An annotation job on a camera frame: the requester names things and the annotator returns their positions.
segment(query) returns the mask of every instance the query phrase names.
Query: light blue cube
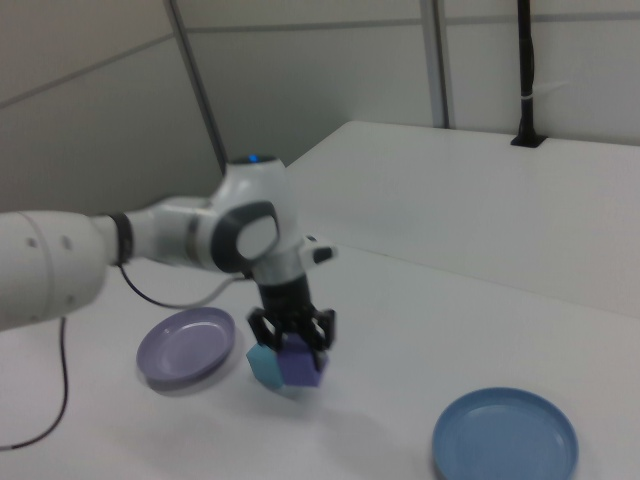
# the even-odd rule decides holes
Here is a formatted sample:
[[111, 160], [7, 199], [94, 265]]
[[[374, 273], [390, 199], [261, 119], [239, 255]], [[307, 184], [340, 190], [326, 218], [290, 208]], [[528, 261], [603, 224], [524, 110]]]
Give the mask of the light blue cube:
[[253, 376], [267, 388], [277, 389], [284, 385], [276, 353], [267, 346], [254, 345], [247, 352]]

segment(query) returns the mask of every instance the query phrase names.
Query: purple cube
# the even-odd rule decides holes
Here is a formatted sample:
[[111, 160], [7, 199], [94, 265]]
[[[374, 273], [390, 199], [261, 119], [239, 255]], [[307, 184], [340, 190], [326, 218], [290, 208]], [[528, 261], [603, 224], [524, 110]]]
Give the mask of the purple cube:
[[321, 368], [316, 370], [313, 354], [308, 345], [297, 334], [289, 334], [278, 353], [278, 365], [285, 385], [296, 387], [317, 387], [327, 368], [329, 357], [321, 354]]

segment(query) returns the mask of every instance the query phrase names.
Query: plate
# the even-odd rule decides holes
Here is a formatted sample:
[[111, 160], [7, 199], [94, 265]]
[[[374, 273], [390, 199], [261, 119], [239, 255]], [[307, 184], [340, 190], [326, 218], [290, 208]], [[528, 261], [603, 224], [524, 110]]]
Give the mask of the plate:
[[231, 315], [218, 308], [194, 308], [156, 325], [140, 343], [136, 361], [151, 382], [188, 382], [219, 367], [234, 342]]
[[578, 460], [571, 422], [551, 402], [512, 388], [469, 393], [447, 407], [433, 432], [447, 480], [567, 480]]

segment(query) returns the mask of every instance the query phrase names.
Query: black pole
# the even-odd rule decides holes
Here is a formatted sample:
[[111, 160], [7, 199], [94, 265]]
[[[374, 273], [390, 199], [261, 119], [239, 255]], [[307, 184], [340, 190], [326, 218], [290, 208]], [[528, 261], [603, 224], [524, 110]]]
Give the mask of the black pole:
[[520, 38], [520, 107], [522, 117], [518, 135], [511, 145], [536, 148], [545, 138], [538, 135], [533, 126], [533, 77], [535, 61], [531, 38], [531, 8], [529, 0], [518, 0], [518, 36]]

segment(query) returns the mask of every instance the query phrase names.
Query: cube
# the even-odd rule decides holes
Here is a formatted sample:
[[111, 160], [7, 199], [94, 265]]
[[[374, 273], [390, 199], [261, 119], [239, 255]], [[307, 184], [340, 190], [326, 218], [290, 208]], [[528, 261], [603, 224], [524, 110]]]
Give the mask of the cube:
[[289, 334], [283, 348], [277, 354], [280, 373], [285, 385], [297, 387], [317, 387], [322, 380], [329, 358], [322, 354], [320, 371], [316, 370], [313, 354], [299, 335]]
[[247, 352], [253, 376], [265, 387], [278, 389], [284, 385], [276, 354], [267, 346], [254, 345]]

